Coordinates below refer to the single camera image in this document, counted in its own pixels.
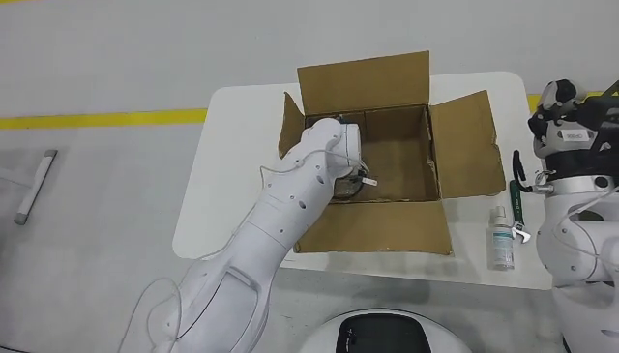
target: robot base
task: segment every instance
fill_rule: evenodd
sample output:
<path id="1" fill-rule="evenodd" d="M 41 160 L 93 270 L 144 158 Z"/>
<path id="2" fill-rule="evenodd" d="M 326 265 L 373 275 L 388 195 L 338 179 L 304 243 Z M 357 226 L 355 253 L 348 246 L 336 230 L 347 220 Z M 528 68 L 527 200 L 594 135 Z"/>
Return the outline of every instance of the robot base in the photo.
<path id="1" fill-rule="evenodd" d="M 299 353 L 471 353 L 456 335 L 413 312 L 364 309 L 320 326 Z"/>

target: box flap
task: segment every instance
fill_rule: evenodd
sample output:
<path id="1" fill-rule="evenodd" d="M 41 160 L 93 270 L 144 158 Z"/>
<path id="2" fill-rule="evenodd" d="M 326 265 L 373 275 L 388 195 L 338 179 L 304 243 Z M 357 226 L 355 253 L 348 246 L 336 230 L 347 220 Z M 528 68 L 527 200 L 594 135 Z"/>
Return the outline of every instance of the box flap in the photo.
<path id="1" fill-rule="evenodd" d="M 486 91 L 430 107 L 443 198 L 505 189 L 501 153 Z"/>
<path id="2" fill-rule="evenodd" d="M 440 201 L 329 205 L 296 252 L 420 251 L 450 254 Z"/>
<path id="3" fill-rule="evenodd" d="M 280 158 L 283 158 L 288 150 L 301 140 L 301 134 L 305 129 L 305 118 L 297 104 L 294 103 L 290 94 L 284 93 L 283 122 L 281 124 L 280 143 L 278 149 Z"/>
<path id="4" fill-rule="evenodd" d="M 427 104 L 429 51 L 297 70 L 306 115 Z"/>

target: white sticker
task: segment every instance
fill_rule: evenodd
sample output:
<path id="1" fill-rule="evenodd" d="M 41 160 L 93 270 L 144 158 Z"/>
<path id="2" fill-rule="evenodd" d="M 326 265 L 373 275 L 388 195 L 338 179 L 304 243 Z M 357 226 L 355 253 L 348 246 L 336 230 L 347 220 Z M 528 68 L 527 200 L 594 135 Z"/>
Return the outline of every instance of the white sticker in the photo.
<path id="1" fill-rule="evenodd" d="M 378 185 L 378 181 L 372 180 L 372 179 L 370 179 L 368 177 L 362 178 L 361 182 L 364 183 L 364 184 L 372 185 L 373 187 Z"/>
<path id="2" fill-rule="evenodd" d="M 561 131 L 565 142 L 588 142 L 589 133 L 585 129 L 566 129 Z"/>

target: black panel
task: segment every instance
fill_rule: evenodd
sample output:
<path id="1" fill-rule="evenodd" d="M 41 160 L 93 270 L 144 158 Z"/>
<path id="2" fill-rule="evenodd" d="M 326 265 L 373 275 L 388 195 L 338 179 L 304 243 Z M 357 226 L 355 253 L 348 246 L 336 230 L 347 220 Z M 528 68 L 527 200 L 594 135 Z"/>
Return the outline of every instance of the black panel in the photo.
<path id="1" fill-rule="evenodd" d="M 341 323 L 336 353 L 431 353 L 426 332 L 397 314 L 356 315 Z"/>

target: white table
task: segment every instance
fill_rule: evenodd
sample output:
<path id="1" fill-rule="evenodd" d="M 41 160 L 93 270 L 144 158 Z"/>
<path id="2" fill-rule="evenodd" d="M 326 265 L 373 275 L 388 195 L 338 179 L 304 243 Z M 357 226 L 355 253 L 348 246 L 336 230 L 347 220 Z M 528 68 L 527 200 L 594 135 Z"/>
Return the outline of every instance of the white table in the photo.
<path id="1" fill-rule="evenodd" d="M 526 93 L 517 75 L 436 75 L 431 78 L 430 102 L 443 103 L 480 90 L 487 90 L 489 95 L 507 180 L 512 178 L 514 149 L 520 150 L 527 179 L 532 179 L 541 163 L 533 154 L 532 135 L 526 125 Z M 173 248 L 178 256 L 197 258 L 222 247 L 253 204 L 260 190 L 258 167 L 278 160 L 284 91 L 302 109 L 298 83 L 226 87 L 214 94 L 174 234 Z M 511 213 L 507 191 L 444 201 L 454 246 L 452 256 L 291 251 L 281 267 L 549 289 L 551 276 L 535 248 L 535 233 L 544 220 L 543 198 L 530 194 L 522 198 L 526 228 L 534 237 L 526 245 L 515 243 L 516 269 L 510 272 L 490 271 L 487 266 L 489 211 L 504 205 Z"/>

